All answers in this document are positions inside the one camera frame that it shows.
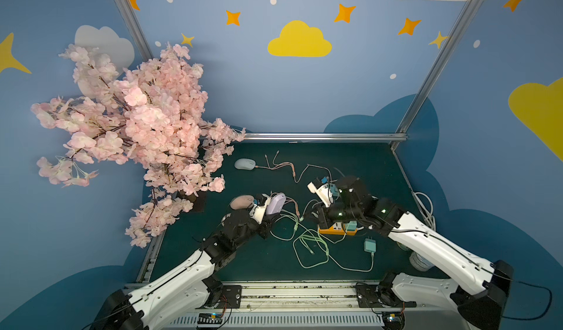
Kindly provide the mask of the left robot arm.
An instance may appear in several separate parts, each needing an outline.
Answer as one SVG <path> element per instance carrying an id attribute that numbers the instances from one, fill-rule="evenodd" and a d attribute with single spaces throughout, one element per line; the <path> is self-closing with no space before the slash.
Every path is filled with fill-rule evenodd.
<path id="1" fill-rule="evenodd" d="M 157 280 L 132 290 L 118 290 L 104 302 L 85 329 L 162 329 L 183 313 L 215 305 L 222 284 L 213 275 L 254 236 L 266 238 L 286 195 L 263 195 L 246 208 L 226 214 L 195 252 Z"/>

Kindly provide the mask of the lavender wireless mouse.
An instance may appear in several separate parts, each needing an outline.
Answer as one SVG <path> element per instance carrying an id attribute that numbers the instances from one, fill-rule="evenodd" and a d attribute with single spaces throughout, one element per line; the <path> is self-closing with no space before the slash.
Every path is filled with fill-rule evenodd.
<path id="1" fill-rule="evenodd" d="M 279 214 L 286 202 L 286 195 L 284 193 L 278 193 L 274 195 L 266 208 L 265 214 L 267 216 L 273 216 L 275 214 Z"/>

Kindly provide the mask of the orange power strip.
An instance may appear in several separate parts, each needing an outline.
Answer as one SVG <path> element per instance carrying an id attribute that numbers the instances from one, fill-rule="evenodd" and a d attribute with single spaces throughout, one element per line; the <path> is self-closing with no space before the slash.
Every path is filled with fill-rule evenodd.
<path id="1" fill-rule="evenodd" d="M 329 228 L 318 228 L 318 231 L 320 234 L 322 235 L 335 235 L 335 236 L 355 236 L 356 233 L 359 232 L 359 229 L 356 231 L 356 233 L 347 233 L 345 231 L 345 228 L 343 227 L 345 223 L 341 223 L 341 222 L 337 222 L 334 223 L 331 227 Z"/>

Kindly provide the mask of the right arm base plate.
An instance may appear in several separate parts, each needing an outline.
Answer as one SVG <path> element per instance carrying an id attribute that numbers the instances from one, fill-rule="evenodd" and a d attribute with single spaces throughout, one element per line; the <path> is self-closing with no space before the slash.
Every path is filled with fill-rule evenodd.
<path id="1" fill-rule="evenodd" d="M 416 302 L 405 302 L 398 298 L 390 287 L 379 284 L 356 283 L 353 286 L 360 308 L 415 308 Z"/>

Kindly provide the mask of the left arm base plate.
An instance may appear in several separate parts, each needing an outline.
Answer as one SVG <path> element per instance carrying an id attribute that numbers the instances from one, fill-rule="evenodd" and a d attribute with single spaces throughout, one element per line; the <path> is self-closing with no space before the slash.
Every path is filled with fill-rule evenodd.
<path id="1" fill-rule="evenodd" d="M 205 308 L 239 309 L 242 301 L 241 285 L 221 285 L 214 288 L 208 297 Z"/>

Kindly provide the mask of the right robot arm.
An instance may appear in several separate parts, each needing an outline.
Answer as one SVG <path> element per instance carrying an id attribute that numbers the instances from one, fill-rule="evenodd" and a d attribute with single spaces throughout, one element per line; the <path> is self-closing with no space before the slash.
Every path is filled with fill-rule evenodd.
<path id="1" fill-rule="evenodd" d="M 406 246 L 447 275 L 431 279 L 390 272 L 375 289 L 383 305 L 431 305 L 455 311 L 473 329 L 500 327 L 512 283 L 509 264 L 493 263 L 464 250 L 391 200 L 371 195 L 355 176 L 336 183 L 315 179 L 307 187 L 322 202 L 321 226 L 356 221 Z"/>

